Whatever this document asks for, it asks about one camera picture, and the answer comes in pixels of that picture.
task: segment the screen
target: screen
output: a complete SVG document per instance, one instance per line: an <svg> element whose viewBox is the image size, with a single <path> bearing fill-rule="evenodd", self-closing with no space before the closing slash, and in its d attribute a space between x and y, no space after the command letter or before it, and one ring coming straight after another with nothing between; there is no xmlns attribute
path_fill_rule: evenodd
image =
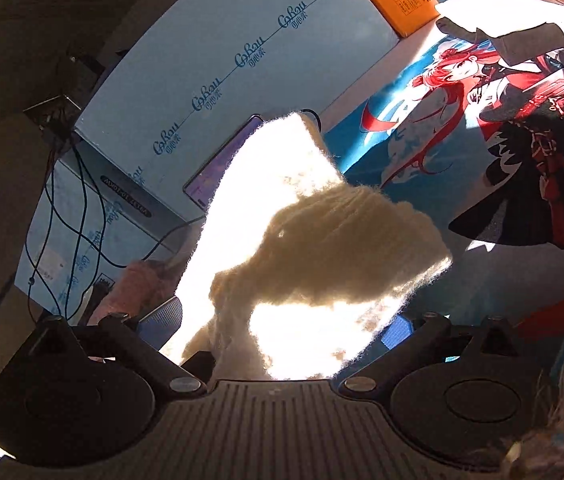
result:
<svg viewBox="0 0 564 480"><path fill-rule="evenodd" d="M260 116L254 115L239 131L213 155L200 171L184 186L184 193L204 211L220 185L220 180L233 160L233 156L244 145L259 126L264 123Z"/></svg>

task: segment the blue mesh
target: blue mesh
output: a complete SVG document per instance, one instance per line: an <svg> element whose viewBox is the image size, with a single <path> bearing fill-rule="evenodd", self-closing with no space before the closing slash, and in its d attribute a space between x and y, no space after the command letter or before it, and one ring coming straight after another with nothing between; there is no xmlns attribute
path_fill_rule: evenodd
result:
<svg viewBox="0 0 564 480"><path fill-rule="evenodd" d="M182 303L177 296L162 303L137 325L137 335L156 350L171 339L182 325Z"/></svg>
<svg viewBox="0 0 564 480"><path fill-rule="evenodd" d="M389 325L382 336L382 342L389 350L392 350L413 333L413 325L408 319L398 316Z"/></svg>

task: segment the printed brand logo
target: printed brand logo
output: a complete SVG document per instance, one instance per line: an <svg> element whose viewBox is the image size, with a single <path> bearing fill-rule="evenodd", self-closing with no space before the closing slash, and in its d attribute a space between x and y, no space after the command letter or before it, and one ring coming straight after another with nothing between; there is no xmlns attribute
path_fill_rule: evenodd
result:
<svg viewBox="0 0 564 480"><path fill-rule="evenodd" d="M279 23L279 26L282 28L286 28L289 25L293 28L299 27L307 18L305 12L306 7L308 6L303 1L301 1L298 6L286 7L286 14L280 14L277 23Z"/></svg>
<svg viewBox="0 0 564 480"><path fill-rule="evenodd" d="M135 170L133 173L128 173L128 176L131 177L133 179L133 181L138 184L139 186L144 186L144 184L146 184L144 177L142 176L142 167L138 166L137 170Z"/></svg>
<svg viewBox="0 0 564 480"><path fill-rule="evenodd" d="M113 288L114 284L115 280L113 278L109 278L103 272L100 273L100 275L97 277L97 280L95 281L95 285L106 285L108 288Z"/></svg>
<svg viewBox="0 0 564 480"><path fill-rule="evenodd" d="M257 62L264 57L265 52L262 45L264 45L265 42L266 40L263 40L260 36L255 43L246 43L244 45L244 52L235 54L235 65L240 68L246 66L246 63L248 63L249 66L255 66Z"/></svg>
<svg viewBox="0 0 564 480"><path fill-rule="evenodd" d="M179 134L177 133L178 129L179 126L177 123L173 123L169 129L162 130L160 140L153 142L153 151L156 155L161 155L162 153L168 153L170 155L173 151L175 151L175 148L181 140Z"/></svg>
<svg viewBox="0 0 564 480"><path fill-rule="evenodd" d="M110 178L108 178L107 176L104 176L104 175L101 175L99 178L104 184L106 184L114 192L116 192L120 197L122 197L124 199L124 201L126 201L127 203L132 205L134 208L136 208L137 211L142 213L146 218L151 218L153 216L148 209L146 209L142 204L137 202L137 200L135 200L132 196L130 196L129 193L127 193L124 189L119 187L116 183L114 183Z"/></svg>
<svg viewBox="0 0 564 480"><path fill-rule="evenodd" d="M211 110L222 97L222 93L219 89L220 84L222 84L222 82L216 77L209 86L203 85L200 88L200 96L194 96L191 101L193 109L197 112L203 107L207 110Z"/></svg>

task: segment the black cable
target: black cable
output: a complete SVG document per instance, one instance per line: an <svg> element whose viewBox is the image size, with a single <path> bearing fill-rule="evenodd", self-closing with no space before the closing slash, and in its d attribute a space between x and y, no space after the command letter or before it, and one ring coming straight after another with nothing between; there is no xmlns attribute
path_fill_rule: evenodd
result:
<svg viewBox="0 0 564 480"><path fill-rule="evenodd" d="M104 197L102 197L102 194L99 188L97 187L97 183L95 182L95 179L90 174L90 171L86 167L86 164L84 164L84 159L81 158L81 155L78 152L78 150L75 150L75 155L77 156L78 164L80 164L84 168L84 171L86 171L86 174L88 175L89 179L93 183L93 186L95 187L95 191L97 192L97 196L99 197L99 203L102 206L103 224L102 224L102 233L100 234L99 237L99 247L95 248L97 249L97 263L95 264L95 272L93 274L93 279L90 280L90 283L86 286L86 288L82 292L79 298L79 306L77 307L75 312L73 312L69 317L66 318L66 321L70 321L73 318L73 316L75 316L78 313L79 307L81 307L81 304L84 303L84 296L86 296L86 293L88 292L89 288L91 288L94 285L95 280L97 280L97 273L99 272L99 264L102 258L102 244L104 243L104 232L106 231L106 207L104 206Z"/></svg>
<svg viewBox="0 0 564 480"><path fill-rule="evenodd" d="M72 147L73 153L78 152L75 148L75 142L73 142L72 137L70 138L70 145ZM81 238L84 232L84 224L86 223L86 210L88 209L88 196L86 195L86 183L84 182L84 173L82 172L81 164L78 160L78 170L79 170L79 179L82 185L82 193L84 195L84 209L82 210L82 219L79 224L79 232L78 232L78 242L75 244L75 252L73 253L73 264L70 268L70 277L68 278L68 290L66 291L66 301L64 302L64 317L68 317L68 298L70 296L70 290L73 286L73 278L75 277L75 264L78 261L78 253L79 253L79 244L81 243Z"/></svg>
<svg viewBox="0 0 564 480"><path fill-rule="evenodd" d="M49 168L52 167L52 163L53 163L53 158L54 158L55 152L54 150L50 150L49 155L48 155L48 159L46 160L46 171L44 171L44 190L46 191L46 194L48 196L48 189L46 187L46 181L48 178L48 172L49 172ZM52 199L54 199L55 196L55 182L54 182L54 171L50 172L50 192L52 193ZM44 280L44 277L40 274L38 267L40 264L40 261L42 260L42 256L44 254L44 250L46 249L46 245L48 243L49 237L50 237L50 229L52 228L52 216L53 216L53 211L54 208L50 208L50 218L49 218L49 222L48 222L48 228L46 230L46 237L44 238L44 243L42 245L42 249L40 250L40 254L37 257L37 263L33 263L33 258L31 257L31 253L28 250L28 234L26 234L26 239L24 240L24 250L26 251L26 256L28 257L28 261L30 262L30 264L33 266L33 274L31 274L31 277L28 279L28 294L27 294L27 306L28 306L28 315L31 317L31 320L33 320L33 323L35 325L37 325L36 320L33 317L33 313L31 311L31 289L33 288L33 284L34 284L34 276L35 273L37 273L37 275L39 276L40 280L42 280L42 283L44 284L44 286L46 287L46 290L48 290L50 296L52 297L52 300L55 302L55 305L57 306L57 312L62 313L62 309L60 308L60 304L57 301L57 298L55 298L55 295L52 293L52 290L50 290L50 287L48 286L48 283L46 283L46 280Z"/></svg>
<svg viewBox="0 0 564 480"><path fill-rule="evenodd" d="M86 240L92 248L94 248L97 251L101 250L92 242L92 240L90 240L87 236L85 236L84 234L79 233L79 231L77 231L77 229L75 229L75 227L73 227L72 225L69 225L60 215L60 213L57 211L57 209L55 208L54 203L51 201L49 194L46 194L46 198L49 200L50 202L50 206L52 207L53 211L55 211L55 216L57 216L57 219L62 222L64 224L64 227L66 229L68 229L70 232L72 232L73 234L79 235L81 238L83 238L84 240ZM155 246L149 251L148 254L146 254L146 256L144 256L142 258L142 261L148 260L148 258L151 256L151 254L153 254L161 245L161 243L171 234L173 234L175 231L177 231L178 229L181 229L183 227L188 227L189 225L194 224L195 222L199 222L200 220L204 219L204 216L199 216L198 218L194 218L191 221L185 222L183 224L177 225L175 227L173 227L171 230L169 230L166 234L164 234L164 236L162 236L157 243L155 244ZM126 265L120 265L120 264L116 264L115 262L111 261L110 258L108 258L108 256L106 256L103 252L102 254L102 258L105 259L105 261L107 261L107 263L113 267L116 267L117 269L126 269L126 267L128 267L128 264Z"/></svg>
<svg viewBox="0 0 564 480"><path fill-rule="evenodd" d="M304 112L306 114L311 114L313 117L315 117L315 120L318 123L318 130L321 133L321 121L319 120L319 115L314 112L313 110L311 110L310 108L303 108L302 110L300 110L300 112Z"/></svg>

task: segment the blue styrofoam box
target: blue styrofoam box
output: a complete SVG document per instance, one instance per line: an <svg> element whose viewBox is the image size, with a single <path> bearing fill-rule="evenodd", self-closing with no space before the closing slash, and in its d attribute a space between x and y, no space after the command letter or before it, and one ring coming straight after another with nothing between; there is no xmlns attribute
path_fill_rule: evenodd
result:
<svg viewBox="0 0 564 480"><path fill-rule="evenodd" d="M183 186L252 114L320 113L397 43L370 0L178 0L76 128L188 221Z"/></svg>
<svg viewBox="0 0 564 480"><path fill-rule="evenodd" d="M158 245L158 240L173 228L181 226L165 237L151 258L167 260L177 253L187 234L187 228L183 226L184 221L142 189L137 182L141 180L141 174L124 174L85 142L81 142L77 149L84 166L95 179L104 202L102 211L102 203L95 185L82 170L86 190L86 216L82 234L96 246L101 243L101 251L112 262L124 266L143 258ZM73 152L68 152L55 164L53 180L57 213L73 229L79 230L84 211L84 190ZM52 195L50 178L46 187L49 195ZM34 283L30 289L31 298L53 314L63 316L66 311L67 317L70 317L79 308L82 292L92 282L93 277L107 282L108 285L114 285L121 276L122 269L110 265L103 258L97 268L98 251L82 239L66 304L78 235L71 232L56 215L53 215L50 222L50 211L48 197L46 193L42 193L26 236L31 257L34 262L39 258L38 271L48 288L38 275L34 275ZM49 236L44 247L49 224ZM33 266L24 249L15 275L15 286L25 294L28 293L31 276ZM53 297L60 303L59 313ZM78 320L79 316L74 316L70 323L76 324Z"/></svg>

